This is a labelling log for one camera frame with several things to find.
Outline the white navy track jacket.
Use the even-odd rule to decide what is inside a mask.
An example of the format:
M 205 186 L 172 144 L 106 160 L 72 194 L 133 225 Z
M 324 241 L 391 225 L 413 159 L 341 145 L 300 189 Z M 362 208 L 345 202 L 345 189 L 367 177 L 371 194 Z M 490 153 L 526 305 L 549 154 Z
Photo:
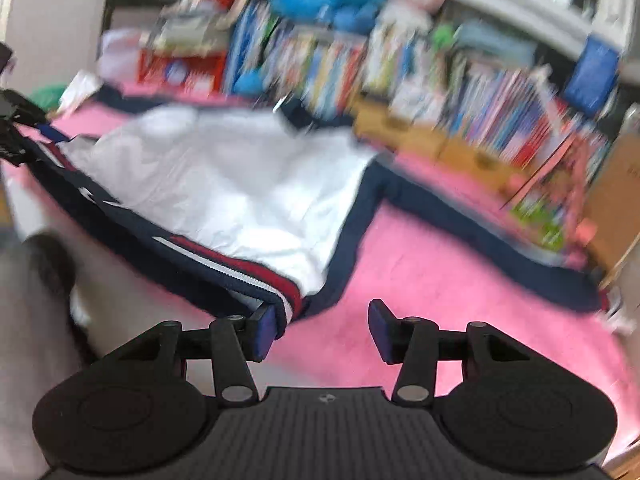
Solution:
M 25 166 L 78 226 L 146 278 L 216 316 L 276 308 L 278 329 L 338 303 L 390 205 L 467 244 L 567 310 L 598 310 L 585 263 L 539 248 L 480 207 L 299 109 L 98 93 L 125 121 L 69 136 L 17 125 Z

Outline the stack of papers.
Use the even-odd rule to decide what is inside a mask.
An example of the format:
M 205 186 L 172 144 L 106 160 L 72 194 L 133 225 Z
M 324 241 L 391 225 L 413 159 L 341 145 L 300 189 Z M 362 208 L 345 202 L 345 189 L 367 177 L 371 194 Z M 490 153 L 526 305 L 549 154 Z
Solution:
M 146 50 L 178 56 L 224 53 L 231 40 L 231 24 L 214 12 L 189 11 L 161 15 L 144 44 Z

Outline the red plastic crate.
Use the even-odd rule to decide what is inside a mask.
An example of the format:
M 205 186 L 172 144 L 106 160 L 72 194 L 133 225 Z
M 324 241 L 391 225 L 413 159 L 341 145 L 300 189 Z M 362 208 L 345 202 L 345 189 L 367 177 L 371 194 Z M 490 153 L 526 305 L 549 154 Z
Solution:
M 210 96 L 221 90 L 227 51 L 203 55 L 142 49 L 138 58 L 137 81 L 160 88 Z

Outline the pink dollhouse toy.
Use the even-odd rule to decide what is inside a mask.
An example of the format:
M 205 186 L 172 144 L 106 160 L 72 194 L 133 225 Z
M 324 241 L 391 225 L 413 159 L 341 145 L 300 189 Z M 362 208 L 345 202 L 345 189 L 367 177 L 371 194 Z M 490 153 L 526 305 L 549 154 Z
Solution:
M 528 240 L 559 255 L 587 246 L 597 227 L 585 217 L 586 195 L 606 154 L 608 139 L 600 132 L 573 131 L 515 185 L 504 206 Z

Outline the wooden desk organizer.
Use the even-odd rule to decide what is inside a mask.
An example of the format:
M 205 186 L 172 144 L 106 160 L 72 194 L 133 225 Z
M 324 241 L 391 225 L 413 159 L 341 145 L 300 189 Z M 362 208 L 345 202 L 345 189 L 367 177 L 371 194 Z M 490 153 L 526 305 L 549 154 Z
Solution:
M 464 174 L 491 192 L 509 191 L 514 184 L 523 183 L 529 177 L 526 170 L 485 155 L 458 138 L 450 138 L 444 130 L 410 125 L 393 117 L 381 102 L 356 96 L 349 111 L 355 121 L 354 131 L 358 139 L 384 146 L 394 153 L 426 158 L 448 170 Z

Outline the right row of books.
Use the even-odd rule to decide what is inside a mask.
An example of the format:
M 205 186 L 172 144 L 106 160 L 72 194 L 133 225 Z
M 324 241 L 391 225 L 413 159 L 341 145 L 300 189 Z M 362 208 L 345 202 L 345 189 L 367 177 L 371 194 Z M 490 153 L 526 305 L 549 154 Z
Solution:
M 567 106 L 551 75 L 547 64 L 527 68 L 458 52 L 440 123 L 477 153 L 526 168 L 552 152 L 565 133 Z

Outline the row of books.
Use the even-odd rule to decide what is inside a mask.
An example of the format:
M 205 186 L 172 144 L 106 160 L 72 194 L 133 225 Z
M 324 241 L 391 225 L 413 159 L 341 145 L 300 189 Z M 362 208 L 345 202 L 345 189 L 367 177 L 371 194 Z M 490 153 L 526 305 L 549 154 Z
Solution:
M 376 25 L 369 36 L 361 70 L 360 94 L 390 102 L 402 84 L 445 93 L 450 49 L 435 52 L 431 33 L 422 35 L 397 25 Z
M 526 168 L 552 152 L 565 133 L 567 106 L 551 75 L 547 64 L 527 68 L 458 52 L 440 123 L 477 153 Z
M 230 96 L 292 94 L 307 110 L 333 119 L 349 107 L 367 38 L 295 24 L 252 1 L 234 26 L 221 92 Z

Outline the middle row of books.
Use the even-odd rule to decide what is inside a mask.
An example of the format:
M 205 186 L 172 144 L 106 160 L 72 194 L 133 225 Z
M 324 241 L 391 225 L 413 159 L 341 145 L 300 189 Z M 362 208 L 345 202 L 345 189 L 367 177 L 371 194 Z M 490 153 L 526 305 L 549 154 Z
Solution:
M 369 36 L 361 70 L 360 94 L 390 102 L 402 84 L 445 93 L 450 49 L 435 52 L 431 33 L 422 35 L 397 25 L 376 25 Z

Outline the left row of books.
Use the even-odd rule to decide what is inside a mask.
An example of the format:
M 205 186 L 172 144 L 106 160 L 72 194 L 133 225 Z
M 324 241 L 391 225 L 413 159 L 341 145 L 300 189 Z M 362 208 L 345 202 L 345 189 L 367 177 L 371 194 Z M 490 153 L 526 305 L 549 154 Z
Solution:
M 292 94 L 307 110 L 333 119 L 349 107 L 367 38 L 295 24 L 252 1 L 234 26 L 221 92 L 230 96 Z

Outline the green round container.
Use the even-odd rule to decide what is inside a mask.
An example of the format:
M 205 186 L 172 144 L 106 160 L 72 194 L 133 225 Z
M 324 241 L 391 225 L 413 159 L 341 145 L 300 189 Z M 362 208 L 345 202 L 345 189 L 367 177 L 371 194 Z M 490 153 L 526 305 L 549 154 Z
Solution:
M 431 45 L 435 52 L 446 52 L 456 42 L 456 29 L 451 24 L 440 24 L 431 33 Z

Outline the folded teal towel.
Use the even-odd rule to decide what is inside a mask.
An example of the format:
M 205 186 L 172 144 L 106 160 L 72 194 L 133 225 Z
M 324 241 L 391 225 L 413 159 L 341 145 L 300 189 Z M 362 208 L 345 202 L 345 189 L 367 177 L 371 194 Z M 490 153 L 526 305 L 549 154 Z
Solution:
M 462 23 L 454 33 L 454 44 L 519 66 L 532 67 L 536 61 L 537 45 L 533 41 L 516 38 L 482 21 Z

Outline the white plush toy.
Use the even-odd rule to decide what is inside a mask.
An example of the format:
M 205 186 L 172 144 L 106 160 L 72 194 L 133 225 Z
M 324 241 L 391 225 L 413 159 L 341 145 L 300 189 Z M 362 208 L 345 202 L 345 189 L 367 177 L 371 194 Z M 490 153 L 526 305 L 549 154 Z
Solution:
M 390 0 L 378 14 L 378 24 L 397 25 L 404 29 L 428 35 L 434 26 L 430 14 L 404 0 Z

